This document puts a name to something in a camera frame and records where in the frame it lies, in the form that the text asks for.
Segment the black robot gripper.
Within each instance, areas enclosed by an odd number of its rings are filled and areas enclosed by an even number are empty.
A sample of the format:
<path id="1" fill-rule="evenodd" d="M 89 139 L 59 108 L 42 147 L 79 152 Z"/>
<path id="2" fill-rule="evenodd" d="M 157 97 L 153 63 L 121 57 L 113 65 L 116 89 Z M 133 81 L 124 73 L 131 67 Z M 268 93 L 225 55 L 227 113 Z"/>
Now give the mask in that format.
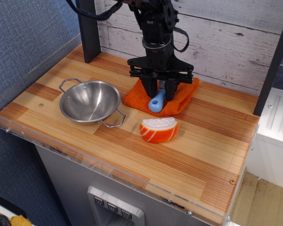
<path id="1" fill-rule="evenodd" d="M 167 101 L 173 100 L 178 85 L 193 83 L 194 67 L 174 54 L 174 48 L 146 49 L 146 56 L 128 60 L 130 75 L 140 78 L 146 94 L 154 98 L 157 93 L 157 80 L 165 81 Z"/>

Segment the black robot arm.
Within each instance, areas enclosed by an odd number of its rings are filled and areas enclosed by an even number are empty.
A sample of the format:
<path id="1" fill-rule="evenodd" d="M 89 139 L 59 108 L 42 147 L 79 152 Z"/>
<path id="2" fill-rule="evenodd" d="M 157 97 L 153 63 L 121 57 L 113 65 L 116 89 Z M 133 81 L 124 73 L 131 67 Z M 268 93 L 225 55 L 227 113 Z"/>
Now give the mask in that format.
<path id="1" fill-rule="evenodd" d="M 173 33 L 187 33 L 176 27 L 178 11 L 170 0 L 126 0 L 142 30 L 142 45 L 146 56 L 128 60 L 130 75 L 138 77 L 146 94 L 153 98 L 158 81 L 164 82 L 166 99 L 171 101 L 180 83 L 193 82 L 193 65 L 175 56 Z"/>

